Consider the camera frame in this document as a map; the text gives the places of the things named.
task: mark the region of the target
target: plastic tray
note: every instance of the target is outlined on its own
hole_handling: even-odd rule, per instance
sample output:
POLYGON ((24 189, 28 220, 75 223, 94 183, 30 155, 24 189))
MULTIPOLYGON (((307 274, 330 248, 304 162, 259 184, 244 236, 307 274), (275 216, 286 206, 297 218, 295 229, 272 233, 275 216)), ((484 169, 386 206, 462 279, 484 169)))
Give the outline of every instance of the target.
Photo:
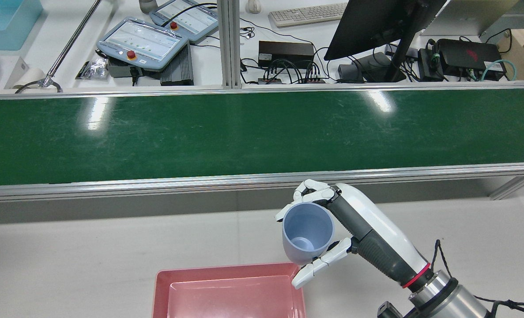
POLYGON ((152 318, 305 318, 293 263, 163 270, 152 318))
POLYGON ((41 12, 40 0, 0 0, 0 50, 19 50, 41 12))

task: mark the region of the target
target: robotic hand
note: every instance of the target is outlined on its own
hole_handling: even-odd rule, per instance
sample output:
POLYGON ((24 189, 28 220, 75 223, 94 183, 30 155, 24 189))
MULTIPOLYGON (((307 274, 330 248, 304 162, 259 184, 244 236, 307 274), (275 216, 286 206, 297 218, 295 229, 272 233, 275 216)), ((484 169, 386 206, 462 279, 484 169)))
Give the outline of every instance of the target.
MULTIPOLYGON (((295 204, 313 202, 334 215, 352 234, 333 243, 328 251, 299 270, 292 285, 300 288, 318 272, 350 253, 359 254, 382 273, 412 292, 415 308, 405 317, 487 318, 488 310, 455 278, 444 272, 433 273, 430 263, 417 251, 405 234, 389 220, 366 195, 344 183, 327 185, 311 179, 300 184, 294 201, 276 216, 281 222, 295 204)), ((401 318, 389 302, 378 310, 379 318, 401 318)))

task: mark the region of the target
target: red logo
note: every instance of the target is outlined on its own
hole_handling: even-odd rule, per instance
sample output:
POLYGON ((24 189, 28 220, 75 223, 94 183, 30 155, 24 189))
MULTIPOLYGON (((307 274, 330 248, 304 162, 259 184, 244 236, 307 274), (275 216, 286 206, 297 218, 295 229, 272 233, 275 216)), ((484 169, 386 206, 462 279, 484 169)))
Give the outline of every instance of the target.
POLYGON ((472 51, 470 49, 467 49, 466 53, 468 53, 468 55, 471 56, 472 59, 474 59, 474 62, 478 62, 478 54, 476 54, 476 52, 474 52, 474 51, 472 51))

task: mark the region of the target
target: monitor stand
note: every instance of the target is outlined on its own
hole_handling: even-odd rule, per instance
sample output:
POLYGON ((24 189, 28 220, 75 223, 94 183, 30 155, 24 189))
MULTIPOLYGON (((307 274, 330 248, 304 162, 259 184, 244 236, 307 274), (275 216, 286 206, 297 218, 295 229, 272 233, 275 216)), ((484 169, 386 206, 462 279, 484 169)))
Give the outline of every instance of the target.
POLYGON ((406 54, 411 46, 411 42, 413 42, 415 34, 421 29, 421 26, 425 25, 425 18, 428 12, 429 4, 422 0, 418 0, 415 3, 409 19, 410 23, 402 30, 403 35, 401 36, 401 41, 399 41, 397 50, 395 50, 391 60, 383 53, 376 53, 358 60, 362 67, 362 74, 367 81, 373 83, 395 83, 405 79, 405 74, 401 72, 399 67, 401 67, 401 63, 407 59, 406 54))
MULTIPOLYGON (((385 75, 389 70, 391 60, 383 53, 375 53, 371 56, 360 58, 352 62, 352 64, 362 71, 363 77, 369 83, 384 83, 386 82, 385 75)), ((405 74, 399 70, 399 68, 396 70, 398 72, 396 73, 395 79, 393 79, 392 83, 402 81, 407 78, 405 74)))

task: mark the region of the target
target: keyboard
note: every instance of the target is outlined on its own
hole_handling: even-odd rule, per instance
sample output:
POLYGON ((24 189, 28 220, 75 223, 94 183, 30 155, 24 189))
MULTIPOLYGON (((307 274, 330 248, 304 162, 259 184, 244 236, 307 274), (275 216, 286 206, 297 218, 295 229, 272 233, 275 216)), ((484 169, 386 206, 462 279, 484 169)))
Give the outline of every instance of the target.
POLYGON ((268 16, 278 28, 340 20, 346 4, 347 2, 343 2, 342 4, 326 4, 324 6, 272 11, 268 16))

